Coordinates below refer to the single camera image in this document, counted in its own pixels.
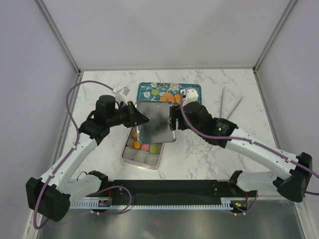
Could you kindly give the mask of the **silver tin lid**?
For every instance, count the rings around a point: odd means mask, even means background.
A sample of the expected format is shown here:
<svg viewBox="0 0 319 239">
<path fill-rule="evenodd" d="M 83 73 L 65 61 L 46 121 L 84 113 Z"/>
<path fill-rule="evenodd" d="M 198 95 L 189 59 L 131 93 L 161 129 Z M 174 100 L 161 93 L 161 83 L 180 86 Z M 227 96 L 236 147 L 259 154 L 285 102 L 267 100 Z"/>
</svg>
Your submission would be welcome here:
<svg viewBox="0 0 319 239">
<path fill-rule="evenodd" d="M 176 141 L 175 131 L 170 129 L 171 102 L 137 101 L 137 110 L 149 119 L 137 126 L 137 139 L 141 144 L 161 144 Z"/>
</svg>

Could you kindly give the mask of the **pink round cookie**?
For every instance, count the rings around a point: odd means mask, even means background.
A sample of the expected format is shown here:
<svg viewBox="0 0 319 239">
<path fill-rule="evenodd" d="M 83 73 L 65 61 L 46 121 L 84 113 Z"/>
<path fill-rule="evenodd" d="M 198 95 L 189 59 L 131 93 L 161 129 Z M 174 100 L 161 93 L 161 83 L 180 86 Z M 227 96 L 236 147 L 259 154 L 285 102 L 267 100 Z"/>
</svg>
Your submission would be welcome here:
<svg viewBox="0 0 319 239">
<path fill-rule="evenodd" d="M 143 144 L 143 145 L 141 145 L 141 150 L 143 150 L 143 151 L 149 151 L 149 149 L 150 149 L 150 145 L 149 145 L 149 144 Z"/>
</svg>

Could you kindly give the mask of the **cookie tin with liners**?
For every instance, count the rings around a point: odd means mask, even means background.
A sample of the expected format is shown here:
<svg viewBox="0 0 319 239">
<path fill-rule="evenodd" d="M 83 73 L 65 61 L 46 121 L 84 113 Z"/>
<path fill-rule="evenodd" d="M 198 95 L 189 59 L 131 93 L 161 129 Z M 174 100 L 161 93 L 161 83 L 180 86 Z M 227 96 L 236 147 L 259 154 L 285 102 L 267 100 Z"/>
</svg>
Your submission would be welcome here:
<svg viewBox="0 0 319 239">
<path fill-rule="evenodd" d="M 159 149 L 158 154 L 150 154 L 149 151 L 143 151 L 141 150 L 141 148 L 135 149 L 132 146 L 132 142 L 134 140 L 138 140 L 137 138 L 133 138 L 133 133 L 135 131 L 137 132 L 136 128 L 135 127 L 132 128 L 126 140 L 126 143 L 121 155 L 123 161 L 127 164 L 131 164 L 137 167 L 157 170 L 159 168 L 160 161 L 162 158 L 164 144 L 154 144 L 158 146 L 158 149 Z"/>
</svg>

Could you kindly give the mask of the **steel kitchen tongs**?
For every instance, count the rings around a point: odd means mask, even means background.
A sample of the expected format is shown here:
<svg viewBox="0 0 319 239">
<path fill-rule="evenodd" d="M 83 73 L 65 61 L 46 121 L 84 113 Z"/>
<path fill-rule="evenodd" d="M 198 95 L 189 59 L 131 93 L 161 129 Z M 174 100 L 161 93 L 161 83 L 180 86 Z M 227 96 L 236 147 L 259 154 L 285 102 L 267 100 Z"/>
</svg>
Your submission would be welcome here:
<svg viewBox="0 0 319 239">
<path fill-rule="evenodd" d="M 230 119 L 244 98 L 243 93 L 236 93 L 223 87 L 220 96 L 219 117 Z"/>
</svg>

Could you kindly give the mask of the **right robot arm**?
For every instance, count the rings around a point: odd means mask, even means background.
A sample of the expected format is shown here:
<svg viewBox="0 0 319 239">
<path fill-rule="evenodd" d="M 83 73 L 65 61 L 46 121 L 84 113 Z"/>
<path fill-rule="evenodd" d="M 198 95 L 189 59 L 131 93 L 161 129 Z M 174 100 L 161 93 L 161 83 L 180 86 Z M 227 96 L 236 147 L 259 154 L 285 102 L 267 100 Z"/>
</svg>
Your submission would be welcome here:
<svg viewBox="0 0 319 239">
<path fill-rule="evenodd" d="M 270 191 L 293 202 L 303 201 L 314 175 L 309 154 L 301 152 L 296 155 L 268 146 L 235 123 L 212 117 L 198 102 L 171 106 L 169 117 L 172 130 L 190 129 L 209 144 L 242 154 L 268 169 L 267 172 L 235 171 L 228 181 L 228 191 L 232 196 Z"/>
</svg>

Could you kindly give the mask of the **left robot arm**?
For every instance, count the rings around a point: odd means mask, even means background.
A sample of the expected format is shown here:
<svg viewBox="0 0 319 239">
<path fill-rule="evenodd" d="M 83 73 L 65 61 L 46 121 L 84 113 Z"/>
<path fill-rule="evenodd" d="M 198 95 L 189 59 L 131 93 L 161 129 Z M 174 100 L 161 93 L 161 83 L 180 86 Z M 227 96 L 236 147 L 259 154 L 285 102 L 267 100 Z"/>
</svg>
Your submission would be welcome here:
<svg viewBox="0 0 319 239">
<path fill-rule="evenodd" d="M 120 104 L 116 99 L 102 95 L 95 110 L 81 124 L 78 135 L 69 151 L 38 179 L 31 177 L 26 183 L 28 206 L 34 214 L 41 214 L 58 222 L 67 214 L 70 206 L 86 196 L 105 196 L 109 191 L 108 177 L 96 170 L 83 179 L 70 183 L 70 179 L 84 159 L 93 152 L 114 126 L 132 128 L 149 122 L 134 103 Z"/>
</svg>

